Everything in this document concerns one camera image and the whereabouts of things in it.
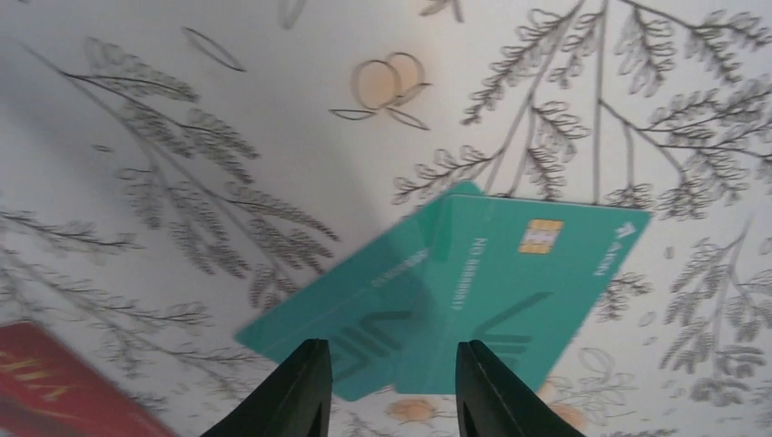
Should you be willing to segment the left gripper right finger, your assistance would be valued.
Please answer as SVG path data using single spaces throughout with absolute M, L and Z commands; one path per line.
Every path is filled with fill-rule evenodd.
M 482 341 L 458 344 L 455 389 L 461 437 L 582 437 Z

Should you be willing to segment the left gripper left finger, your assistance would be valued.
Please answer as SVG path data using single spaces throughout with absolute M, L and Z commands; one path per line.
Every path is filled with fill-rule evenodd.
M 325 437 L 331 400 L 329 343 L 307 339 L 203 437 Z

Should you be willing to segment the teal credit card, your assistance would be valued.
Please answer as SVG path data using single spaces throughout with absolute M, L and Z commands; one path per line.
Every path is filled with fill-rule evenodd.
M 330 346 L 333 392 L 357 401 L 396 382 L 398 362 L 416 344 L 425 316 L 426 261 L 442 204 L 478 195 L 471 181 L 454 184 L 379 237 L 240 329 L 235 339 L 280 363 L 307 339 Z
M 650 219 L 641 209 L 451 196 L 396 389 L 454 393 L 457 347 L 480 340 L 537 390 Z

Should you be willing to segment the red credit card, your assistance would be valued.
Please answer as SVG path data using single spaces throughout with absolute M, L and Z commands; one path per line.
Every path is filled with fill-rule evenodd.
M 31 322 L 1 326 L 3 436 L 172 436 L 155 416 Z

